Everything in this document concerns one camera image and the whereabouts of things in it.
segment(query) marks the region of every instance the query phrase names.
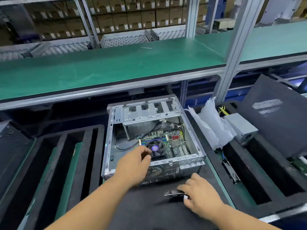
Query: cpu fan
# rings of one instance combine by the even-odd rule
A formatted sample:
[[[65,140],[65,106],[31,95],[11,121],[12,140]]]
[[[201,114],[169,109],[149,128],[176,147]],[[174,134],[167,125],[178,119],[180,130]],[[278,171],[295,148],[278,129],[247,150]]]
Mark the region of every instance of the cpu fan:
[[[153,152],[152,156],[160,156],[164,154],[164,145],[161,140],[153,140],[147,142],[146,147],[148,147]]]

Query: green workbench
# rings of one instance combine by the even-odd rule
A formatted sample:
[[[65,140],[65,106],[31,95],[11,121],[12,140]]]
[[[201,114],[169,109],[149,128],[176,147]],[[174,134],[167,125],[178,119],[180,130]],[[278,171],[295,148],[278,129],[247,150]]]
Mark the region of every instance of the green workbench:
[[[254,28],[241,61],[307,52],[307,22]],[[0,100],[225,66],[233,31],[0,63]]]

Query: hand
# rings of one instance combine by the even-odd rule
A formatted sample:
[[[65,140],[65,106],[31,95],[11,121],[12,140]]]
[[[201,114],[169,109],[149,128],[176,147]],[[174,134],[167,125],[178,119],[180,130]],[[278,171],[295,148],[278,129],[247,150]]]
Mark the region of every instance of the hand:
[[[191,198],[183,200],[186,207],[210,221],[220,215],[220,211],[225,205],[213,186],[196,173],[192,174],[184,185],[179,185],[178,190],[183,191]]]
[[[139,146],[117,162],[114,177],[127,184],[130,189],[144,180],[150,160],[151,150],[145,146]]]

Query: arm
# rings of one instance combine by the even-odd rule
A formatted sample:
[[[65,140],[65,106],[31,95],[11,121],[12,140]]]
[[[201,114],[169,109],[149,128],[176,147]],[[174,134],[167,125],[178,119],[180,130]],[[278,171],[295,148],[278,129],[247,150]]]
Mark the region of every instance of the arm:
[[[213,186],[198,174],[192,174],[178,189],[190,196],[190,200],[184,200],[188,208],[200,217],[212,221],[221,230],[279,229],[225,205]]]
[[[78,205],[51,224],[46,230],[106,229],[117,205],[127,191],[146,176],[151,150],[137,147],[122,157],[115,174]]]

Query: circuit board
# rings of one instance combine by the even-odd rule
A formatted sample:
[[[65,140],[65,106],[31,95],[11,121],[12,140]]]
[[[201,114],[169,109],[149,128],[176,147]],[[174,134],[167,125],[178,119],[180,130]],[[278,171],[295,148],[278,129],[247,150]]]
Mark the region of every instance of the circuit board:
[[[187,156],[188,152],[184,136],[179,129],[169,131],[153,131],[143,139],[139,139],[138,145],[144,145],[148,142],[160,140],[164,145],[164,155],[166,158]]]

